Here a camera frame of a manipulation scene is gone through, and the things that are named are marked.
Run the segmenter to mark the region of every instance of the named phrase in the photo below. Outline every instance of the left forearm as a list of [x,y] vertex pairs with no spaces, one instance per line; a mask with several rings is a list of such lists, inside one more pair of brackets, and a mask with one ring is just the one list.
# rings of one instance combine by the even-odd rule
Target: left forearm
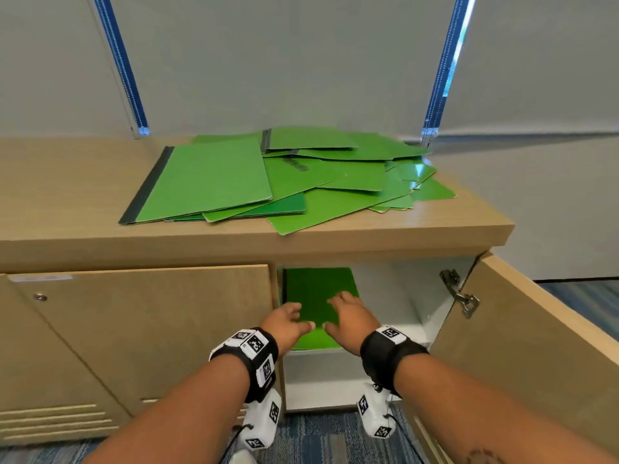
[[221,355],[105,440],[85,464],[217,462],[249,387],[243,362]]

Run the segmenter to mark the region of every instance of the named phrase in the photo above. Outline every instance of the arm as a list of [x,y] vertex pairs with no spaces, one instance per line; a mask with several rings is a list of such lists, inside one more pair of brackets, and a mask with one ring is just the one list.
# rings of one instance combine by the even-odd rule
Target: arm
[[[348,292],[329,300],[339,326],[325,331],[359,355],[364,339],[380,323]],[[457,464],[616,464],[606,451],[535,414],[507,394],[427,354],[404,357],[396,390]]]
[[[275,338],[280,357],[315,326],[295,322],[299,303],[286,303],[261,324]],[[216,463],[250,388],[243,362],[221,355],[106,439],[85,464]]]

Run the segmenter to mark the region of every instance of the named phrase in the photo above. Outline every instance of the hand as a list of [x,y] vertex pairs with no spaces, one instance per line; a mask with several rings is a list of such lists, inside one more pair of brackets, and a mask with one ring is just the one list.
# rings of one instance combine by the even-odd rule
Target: hand
[[360,356],[359,350],[365,338],[381,327],[374,314],[365,307],[363,301],[348,291],[341,291],[327,300],[339,316],[340,325],[325,322],[322,328],[345,350]]
[[279,347],[279,356],[287,354],[295,346],[299,337],[316,328],[313,322],[296,322],[299,319],[301,303],[285,303],[273,310],[262,321],[260,327],[273,335]]

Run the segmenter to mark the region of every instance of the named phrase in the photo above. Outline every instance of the cabinet top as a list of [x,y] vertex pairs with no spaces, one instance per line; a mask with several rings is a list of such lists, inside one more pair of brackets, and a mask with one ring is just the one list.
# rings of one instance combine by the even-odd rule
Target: cabinet top
[[287,236],[264,218],[120,226],[163,146],[188,140],[0,139],[0,272],[471,254],[502,246],[513,229],[440,171],[457,198],[358,211]]

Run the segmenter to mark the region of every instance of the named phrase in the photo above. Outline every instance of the cabinet door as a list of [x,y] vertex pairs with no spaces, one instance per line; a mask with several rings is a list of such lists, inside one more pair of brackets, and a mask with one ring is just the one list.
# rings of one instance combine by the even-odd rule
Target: cabinet door
[[462,292],[479,307],[455,304],[431,353],[619,457],[619,343],[492,254]]
[[129,415],[0,275],[0,447],[105,436]]
[[28,280],[15,286],[132,414],[202,366],[236,330],[258,325],[272,310],[267,265],[11,279]]

